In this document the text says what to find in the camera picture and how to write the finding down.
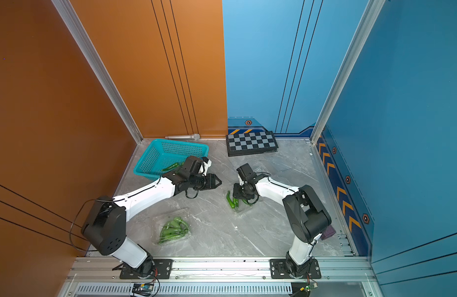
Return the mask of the teal plastic basket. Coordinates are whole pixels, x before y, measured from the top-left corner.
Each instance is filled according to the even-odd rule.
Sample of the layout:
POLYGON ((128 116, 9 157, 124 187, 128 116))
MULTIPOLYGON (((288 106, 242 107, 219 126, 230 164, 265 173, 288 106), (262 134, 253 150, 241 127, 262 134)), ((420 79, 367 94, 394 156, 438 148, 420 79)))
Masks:
POLYGON ((134 167, 133 173, 147 179, 158 179, 164 169, 184 163, 187 157, 207 157, 209 146, 166 139, 153 140, 134 167))

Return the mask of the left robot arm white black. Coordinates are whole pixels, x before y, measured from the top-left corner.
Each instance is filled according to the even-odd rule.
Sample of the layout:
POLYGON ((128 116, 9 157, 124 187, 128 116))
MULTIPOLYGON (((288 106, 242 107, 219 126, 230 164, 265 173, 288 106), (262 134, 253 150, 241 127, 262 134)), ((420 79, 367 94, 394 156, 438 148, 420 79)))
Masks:
POLYGON ((169 173, 133 192, 115 198, 102 196, 94 201, 81 233, 97 252, 122 261, 137 278, 153 277, 155 264, 152 255, 128 238, 126 224, 143 210, 181 192, 193 189, 198 193, 218 188, 221 184, 221 179, 213 173, 188 177, 169 173))

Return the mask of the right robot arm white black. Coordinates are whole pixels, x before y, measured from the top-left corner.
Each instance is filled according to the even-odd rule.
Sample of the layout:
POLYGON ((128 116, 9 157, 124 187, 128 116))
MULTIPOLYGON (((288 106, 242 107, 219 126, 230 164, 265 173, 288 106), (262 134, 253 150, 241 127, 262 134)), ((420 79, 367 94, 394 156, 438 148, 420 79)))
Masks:
POLYGON ((284 206, 295 235, 286 254, 285 270, 293 278, 309 276, 314 262, 314 247, 332 223, 331 216, 315 190, 309 185, 289 186, 263 176, 234 184, 233 197, 245 201, 263 197, 284 206))

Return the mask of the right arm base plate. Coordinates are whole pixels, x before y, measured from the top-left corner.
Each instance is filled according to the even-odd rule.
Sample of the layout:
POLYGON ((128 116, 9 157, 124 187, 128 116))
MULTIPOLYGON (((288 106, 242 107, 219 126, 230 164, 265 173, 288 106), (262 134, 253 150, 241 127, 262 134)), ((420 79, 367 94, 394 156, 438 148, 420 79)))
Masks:
POLYGON ((309 278, 318 280, 322 278, 319 263, 313 257, 300 266, 291 259, 270 259, 269 264, 273 279, 309 278))

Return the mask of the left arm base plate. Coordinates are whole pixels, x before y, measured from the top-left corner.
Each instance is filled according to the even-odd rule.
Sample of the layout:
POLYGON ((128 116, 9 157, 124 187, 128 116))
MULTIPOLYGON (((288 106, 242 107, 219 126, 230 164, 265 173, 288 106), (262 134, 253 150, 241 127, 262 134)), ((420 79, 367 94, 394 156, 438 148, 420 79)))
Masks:
POLYGON ((138 268, 122 263, 118 269, 121 271, 120 279, 123 280, 167 280, 170 278, 172 266, 172 259, 149 259, 138 268))

